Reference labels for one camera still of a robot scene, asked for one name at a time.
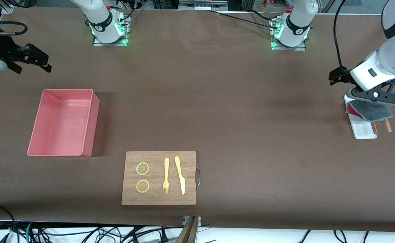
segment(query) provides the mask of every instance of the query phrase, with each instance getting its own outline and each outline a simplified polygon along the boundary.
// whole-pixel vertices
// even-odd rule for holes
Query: white tray
[[[353,99],[344,96],[344,105]],[[372,123],[365,121],[355,115],[348,114],[350,126],[352,127],[353,136],[355,139],[375,139],[378,136],[373,132]]]

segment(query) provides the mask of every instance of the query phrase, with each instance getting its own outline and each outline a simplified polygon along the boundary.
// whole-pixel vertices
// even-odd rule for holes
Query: yellow fork
[[[163,182],[163,193],[169,193],[169,182],[168,182],[168,174],[169,174],[169,158],[165,158],[165,181]]]

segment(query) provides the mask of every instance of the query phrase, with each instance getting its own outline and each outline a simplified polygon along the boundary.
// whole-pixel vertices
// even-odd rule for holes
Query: gray cloth
[[[346,113],[356,115],[368,122],[381,122],[392,118],[392,111],[388,105],[382,105],[361,100],[353,100],[348,103]]]

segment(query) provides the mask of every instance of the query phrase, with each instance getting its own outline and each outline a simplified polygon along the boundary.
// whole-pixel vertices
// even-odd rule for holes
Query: teal cable
[[[29,228],[31,228],[31,223],[28,224],[28,227],[26,228],[26,243],[29,243]]]

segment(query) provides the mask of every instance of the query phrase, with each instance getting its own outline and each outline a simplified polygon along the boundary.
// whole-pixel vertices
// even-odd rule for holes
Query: wooden stick
[[[388,132],[392,132],[391,125],[389,124],[388,118],[385,119],[385,126],[387,127],[387,131]]]
[[[373,133],[378,134],[378,128],[376,127],[375,123],[372,123]]]

